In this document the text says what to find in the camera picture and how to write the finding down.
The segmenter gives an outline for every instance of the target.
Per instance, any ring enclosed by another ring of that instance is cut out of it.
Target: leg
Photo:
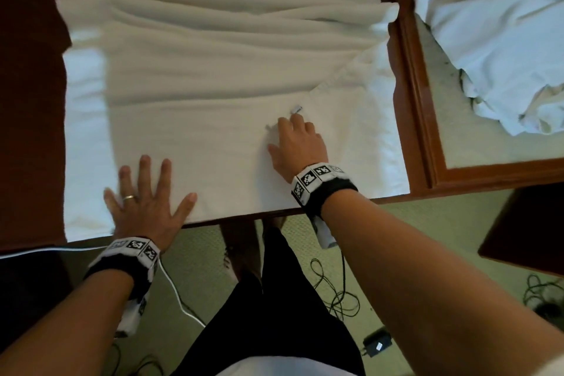
[[[261,282],[255,275],[260,274],[260,254],[257,269],[258,239],[254,223],[252,227],[247,224],[247,231],[241,231],[241,225],[222,225],[221,228],[239,282],[225,305],[200,333],[174,375],[215,376],[244,358],[262,355],[263,295]]]
[[[304,357],[364,376],[360,351],[345,325],[330,315],[280,230],[266,224],[262,272],[266,355]]]

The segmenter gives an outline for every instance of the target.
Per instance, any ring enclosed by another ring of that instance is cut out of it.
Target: wooden frame
[[[415,119],[430,187],[458,191],[472,189],[477,192],[490,187],[502,189],[564,181],[564,158],[447,168],[435,117],[433,97],[429,88],[427,68],[417,31],[414,1],[392,1],[400,5],[396,23],[405,68],[408,70],[407,80],[412,89]]]

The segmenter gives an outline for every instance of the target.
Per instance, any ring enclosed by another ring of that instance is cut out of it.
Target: black pants
[[[262,286],[243,276],[173,376],[215,376],[256,356],[311,358],[365,375],[347,328],[329,314],[278,229],[264,235]]]

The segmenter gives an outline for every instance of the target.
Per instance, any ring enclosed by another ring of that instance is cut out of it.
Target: pile of white laundry
[[[173,161],[190,221],[296,207],[272,169],[279,116],[301,106],[370,198],[409,193],[380,0],[58,0],[67,69],[64,222],[108,235],[104,187],[139,157]]]
[[[564,0],[415,0],[476,114],[511,135],[564,130]]]

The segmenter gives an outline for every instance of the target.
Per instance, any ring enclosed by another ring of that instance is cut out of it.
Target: person's left hand
[[[104,201],[116,224],[114,236],[116,238],[146,237],[151,239],[161,252],[166,251],[194,208],[198,199],[197,194],[188,194],[171,216],[169,199],[172,163],[170,159],[162,161],[161,175],[154,195],[151,191],[149,156],[143,155],[139,160],[137,193],[131,183],[131,169],[123,166],[120,168],[119,175],[121,196],[124,198],[135,195],[136,198],[124,200],[122,208],[111,189],[104,190]]]

